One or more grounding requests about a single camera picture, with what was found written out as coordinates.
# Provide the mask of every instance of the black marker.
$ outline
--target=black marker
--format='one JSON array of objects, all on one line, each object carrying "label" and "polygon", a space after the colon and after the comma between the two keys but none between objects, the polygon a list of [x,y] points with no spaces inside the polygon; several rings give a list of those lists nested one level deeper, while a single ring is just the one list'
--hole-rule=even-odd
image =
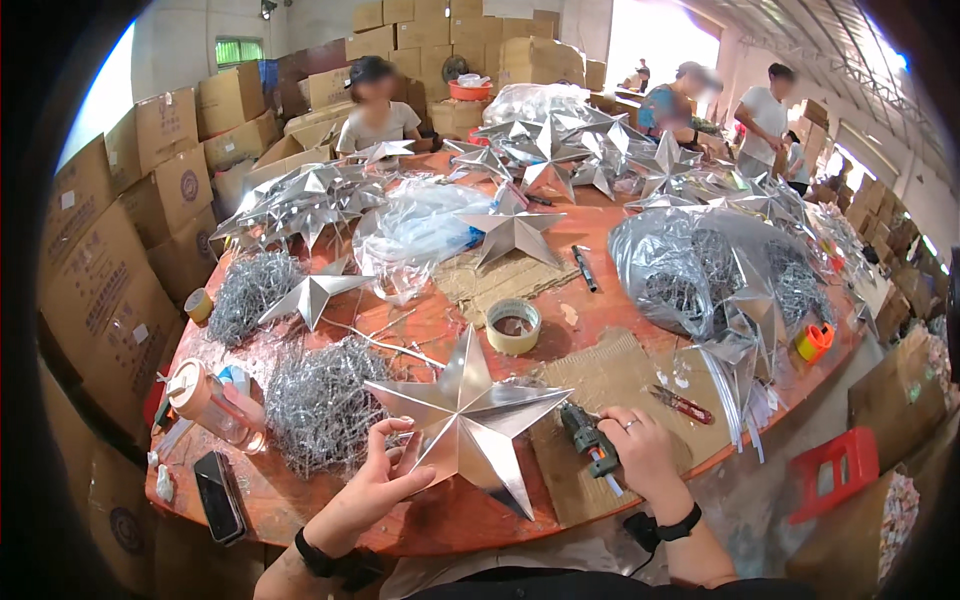
[{"label": "black marker", "polygon": [[587,267],[587,262],[584,260],[584,256],[580,254],[580,249],[576,245],[572,246],[573,248],[573,257],[577,261],[577,266],[580,267],[580,274],[584,276],[584,279],[587,281],[587,287],[590,289],[590,292],[597,291],[597,282],[593,280],[593,274],[590,272],[590,269]]}]

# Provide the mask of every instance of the plastic stool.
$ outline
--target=plastic stool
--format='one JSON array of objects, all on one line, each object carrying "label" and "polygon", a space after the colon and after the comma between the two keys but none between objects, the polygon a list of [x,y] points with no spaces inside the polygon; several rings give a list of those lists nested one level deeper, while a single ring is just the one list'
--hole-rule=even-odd
[{"label": "plastic stool", "polygon": [[[847,483],[843,482],[841,461],[844,456],[849,472]],[[833,490],[817,495],[820,466],[827,463],[833,466]],[[878,478],[880,465],[874,432],[869,427],[854,427],[826,444],[794,457],[790,466],[800,472],[804,486],[804,504],[790,516],[790,524],[796,525],[829,511]]]}]

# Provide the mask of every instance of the round table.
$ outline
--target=round table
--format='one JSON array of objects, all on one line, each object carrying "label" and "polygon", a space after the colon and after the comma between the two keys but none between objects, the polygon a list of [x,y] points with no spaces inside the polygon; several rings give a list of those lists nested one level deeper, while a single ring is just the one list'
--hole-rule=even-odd
[{"label": "round table", "polygon": [[[449,155],[414,156],[405,158],[414,168],[429,168],[448,173]],[[490,180],[483,182],[479,174],[471,174],[458,183],[476,185],[491,195],[495,187]],[[620,286],[612,259],[607,253],[607,236],[629,211],[620,207],[628,198],[612,202],[593,187],[577,187],[577,205],[566,199],[551,197],[553,206],[530,204],[532,212],[565,212],[566,218],[544,233],[547,244],[567,261],[573,261],[571,245],[585,246],[584,256],[599,285],[591,293],[582,277],[563,286],[545,290],[531,302],[542,314],[540,339],[534,349],[522,356],[505,356],[490,348],[486,336],[480,339],[494,380],[512,374],[523,374],[541,362],[551,361],[570,352],[588,348],[597,343],[597,335],[608,327],[622,326],[633,331],[648,352],[670,351],[678,343],[678,336],[660,329],[636,310]],[[329,233],[321,237],[312,256],[314,269],[333,259]],[[301,256],[306,258],[305,250]],[[207,293],[216,301],[216,292],[224,280],[229,253],[221,259],[210,281]],[[853,306],[835,280],[828,288],[834,312],[839,322],[831,350],[815,365],[798,365],[796,361],[782,364],[778,373],[777,390],[784,403],[793,408],[807,397],[855,348],[860,339],[857,331],[848,326]],[[561,305],[572,307],[578,319],[571,325],[564,317]],[[337,323],[353,324],[371,334],[394,321],[403,313],[415,312],[394,324],[379,339],[403,346],[417,342],[427,356],[445,363],[453,350],[458,334],[464,328],[464,319],[457,307],[432,284],[408,304],[397,307],[376,297],[373,293],[353,290],[331,300],[324,316]],[[299,317],[280,322],[268,333],[257,333],[232,351],[209,342],[204,331],[189,323],[183,332],[173,360],[177,365],[186,358],[204,360],[214,372],[225,364],[237,364],[251,374],[254,396],[261,397],[257,384],[269,381],[275,360],[284,356],[286,346],[277,340],[290,326],[296,326]],[[345,329],[320,322],[317,330],[304,336],[306,348],[320,348],[348,335]],[[409,367],[410,372],[423,381],[432,380],[433,373],[421,361],[400,357],[395,367]],[[778,410],[768,426],[773,426],[786,415]],[[154,446],[162,439],[155,432]],[[536,456],[530,443],[520,436],[515,440],[517,458],[534,507],[535,520],[528,521],[472,486],[459,475],[417,494],[412,502],[397,505],[392,512],[364,534],[360,543],[370,549],[394,556],[429,556],[467,552],[505,546],[558,533],[563,527],[557,522],[544,485]],[[200,426],[190,429],[165,461],[175,486],[175,495],[168,503],[156,495],[156,469],[149,468],[146,481],[148,498],[162,509],[206,523],[194,480],[193,464],[211,449],[226,453],[242,495],[242,505],[251,539],[277,545],[289,545],[297,530],[315,515],[345,483],[329,474],[315,475],[309,481],[299,480],[286,466],[278,453],[247,456]],[[684,478],[695,477],[716,466],[735,452],[726,446],[709,460],[694,467]],[[632,505],[621,507],[626,510]]]}]

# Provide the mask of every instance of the hand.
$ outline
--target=hand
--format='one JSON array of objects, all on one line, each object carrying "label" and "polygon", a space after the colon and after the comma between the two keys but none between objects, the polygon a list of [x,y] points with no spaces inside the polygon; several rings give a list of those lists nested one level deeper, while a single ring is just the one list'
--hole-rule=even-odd
[{"label": "hand", "polygon": [[597,428],[616,448],[624,482],[646,498],[655,513],[657,505],[689,496],[673,463],[670,434],[662,425],[641,410],[620,406],[605,408],[600,417]]},{"label": "hand", "polygon": [[367,462],[303,528],[303,538],[310,545],[330,558],[340,558],[398,502],[430,485],[437,475],[435,468],[420,467],[397,477],[394,466],[405,448],[385,449],[388,434],[409,431],[413,426],[413,420],[406,417],[384,419],[370,428]]}]

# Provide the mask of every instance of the masking tape roll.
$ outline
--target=masking tape roll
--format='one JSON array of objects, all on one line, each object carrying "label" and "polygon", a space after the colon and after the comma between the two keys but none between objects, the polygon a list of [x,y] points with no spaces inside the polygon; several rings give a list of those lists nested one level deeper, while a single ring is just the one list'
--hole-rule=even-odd
[{"label": "masking tape roll", "polygon": [[183,303],[183,310],[190,316],[190,321],[197,324],[203,323],[213,312],[213,300],[204,288],[197,288]]},{"label": "masking tape roll", "polygon": [[[520,317],[532,328],[530,331],[521,330],[519,335],[501,333],[493,324],[504,317]],[[495,350],[504,354],[516,356],[529,352],[540,336],[540,321],[540,313],[530,302],[516,298],[501,300],[487,311],[487,340]]]}]

